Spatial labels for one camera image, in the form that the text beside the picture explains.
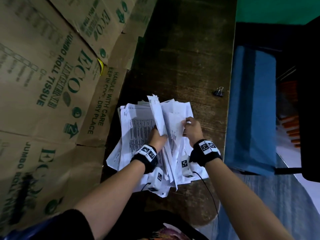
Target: black sleeve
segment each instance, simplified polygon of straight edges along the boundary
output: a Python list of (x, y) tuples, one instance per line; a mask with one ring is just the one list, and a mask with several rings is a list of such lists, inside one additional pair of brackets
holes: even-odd
[(78, 210), (67, 210), (30, 239), (94, 239), (85, 216)]

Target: blue cloth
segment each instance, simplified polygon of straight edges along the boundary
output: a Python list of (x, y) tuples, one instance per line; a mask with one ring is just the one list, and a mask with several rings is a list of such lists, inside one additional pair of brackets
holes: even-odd
[(232, 65), (224, 162), (261, 175), (276, 166), (276, 60), (243, 46)]

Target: dark wooden surface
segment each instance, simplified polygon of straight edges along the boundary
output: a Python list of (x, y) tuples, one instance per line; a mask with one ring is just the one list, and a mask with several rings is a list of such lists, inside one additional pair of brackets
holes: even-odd
[[(205, 138), (224, 152), (237, 0), (158, 0), (145, 34), (143, 51), (128, 72), (118, 105), (147, 101), (190, 102)], [(224, 87), (224, 97), (213, 96)], [(106, 157), (120, 138), (115, 113), (107, 140)], [(114, 171), (104, 166), (102, 180)], [(217, 207), (219, 199), (206, 180)], [(162, 199), (150, 192), (134, 193), (131, 200), (145, 211), (165, 209), (194, 226), (216, 216), (210, 193), (201, 180), (171, 189)]]

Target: tiled floor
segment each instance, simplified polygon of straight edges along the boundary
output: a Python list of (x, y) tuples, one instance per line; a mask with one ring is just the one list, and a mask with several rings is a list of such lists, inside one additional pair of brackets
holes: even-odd
[[(285, 167), (278, 161), (278, 167)], [(320, 215), (304, 187), (294, 175), (272, 177), (239, 175), (239, 177), (263, 200), (296, 240), (320, 239)], [(207, 226), (198, 230), (209, 239), (238, 240), (223, 207)]]

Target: binder clip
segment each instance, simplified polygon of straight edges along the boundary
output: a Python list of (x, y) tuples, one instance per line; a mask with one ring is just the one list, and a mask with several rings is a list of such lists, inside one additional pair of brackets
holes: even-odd
[(222, 92), (223, 87), (217, 88), (216, 91), (213, 92), (214, 96), (223, 97), (224, 92)]

